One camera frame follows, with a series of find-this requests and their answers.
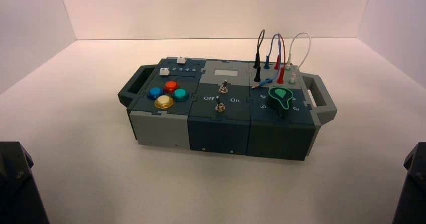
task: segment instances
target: round arcade button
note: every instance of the round arcade button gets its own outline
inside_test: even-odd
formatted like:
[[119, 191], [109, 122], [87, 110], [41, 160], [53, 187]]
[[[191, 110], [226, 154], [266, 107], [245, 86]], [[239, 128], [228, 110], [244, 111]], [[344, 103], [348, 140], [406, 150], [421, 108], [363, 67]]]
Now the round arcade button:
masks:
[[188, 92], [185, 89], [179, 88], [174, 91], [172, 98], [176, 102], [182, 102], [189, 98]]
[[173, 99], [167, 95], [159, 96], [154, 102], [154, 106], [159, 109], [170, 108], [172, 105]]
[[165, 85], [164, 85], [164, 92], [167, 93], [173, 93], [176, 89], [179, 88], [179, 85], [177, 85], [177, 82], [175, 81], [168, 81]]
[[148, 98], [150, 100], [156, 100], [161, 95], [164, 95], [164, 93], [163, 90], [159, 87], [153, 87], [148, 91]]

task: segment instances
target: blue cable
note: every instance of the blue cable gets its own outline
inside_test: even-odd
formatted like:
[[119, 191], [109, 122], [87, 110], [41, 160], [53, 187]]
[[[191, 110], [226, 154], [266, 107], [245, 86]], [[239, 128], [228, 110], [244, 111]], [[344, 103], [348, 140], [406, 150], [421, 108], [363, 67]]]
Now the blue cable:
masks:
[[[271, 42], [271, 49], [269, 50], [269, 55], [271, 55], [271, 51], [272, 51], [272, 44], [273, 44], [273, 42], [274, 42], [274, 38], [275, 38], [275, 36], [278, 36], [278, 34], [275, 34], [275, 35], [274, 35], [274, 37], [272, 38], [272, 42]], [[278, 50], [279, 50], [279, 56], [280, 56], [280, 59], [281, 59], [281, 41], [280, 41], [280, 39], [279, 39], [279, 38], [278, 38]], [[273, 78], [273, 79], [271, 79], [271, 78], [266, 78], [265, 80], [263, 80], [263, 81], [259, 82], [259, 87], [261, 87], [261, 86], [263, 86], [263, 85], [265, 85], [265, 84], [268, 84], [268, 83], [272, 83], [273, 81], [275, 81], [275, 80], [277, 79], [277, 77], [278, 77], [278, 72], [280, 71], [280, 67], [281, 67], [281, 62], [279, 63], [279, 68], [278, 68], [278, 70], [275, 72], [275, 76], [274, 76], [274, 78]]]

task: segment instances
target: white wall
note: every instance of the white wall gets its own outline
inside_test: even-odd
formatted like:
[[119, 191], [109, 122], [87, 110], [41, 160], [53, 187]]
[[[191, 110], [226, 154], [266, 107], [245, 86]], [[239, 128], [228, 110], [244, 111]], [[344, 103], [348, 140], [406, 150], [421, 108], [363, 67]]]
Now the white wall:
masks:
[[74, 40], [62, 0], [0, 0], [0, 93]]
[[426, 87], [426, 0], [369, 0], [358, 38]]
[[367, 0], [64, 0], [77, 39], [354, 37]]

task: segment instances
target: screw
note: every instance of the screw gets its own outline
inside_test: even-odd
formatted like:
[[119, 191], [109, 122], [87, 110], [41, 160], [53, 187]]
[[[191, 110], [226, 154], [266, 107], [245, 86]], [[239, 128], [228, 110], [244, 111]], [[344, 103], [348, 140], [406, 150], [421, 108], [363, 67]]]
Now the screw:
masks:
[[417, 172], [415, 176], [420, 180], [426, 180], [426, 176], [424, 176], [421, 172]]
[[17, 179], [21, 179], [23, 176], [24, 176], [24, 172], [23, 171], [16, 172], [16, 178]]

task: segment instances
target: teal button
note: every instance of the teal button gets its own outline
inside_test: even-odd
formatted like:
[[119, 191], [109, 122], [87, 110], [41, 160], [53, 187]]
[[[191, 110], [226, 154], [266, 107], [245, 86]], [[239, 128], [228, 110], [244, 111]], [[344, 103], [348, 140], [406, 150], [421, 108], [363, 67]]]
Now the teal button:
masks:
[[188, 92], [185, 89], [178, 88], [174, 91], [172, 96], [176, 101], [185, 101], [188, 99]]

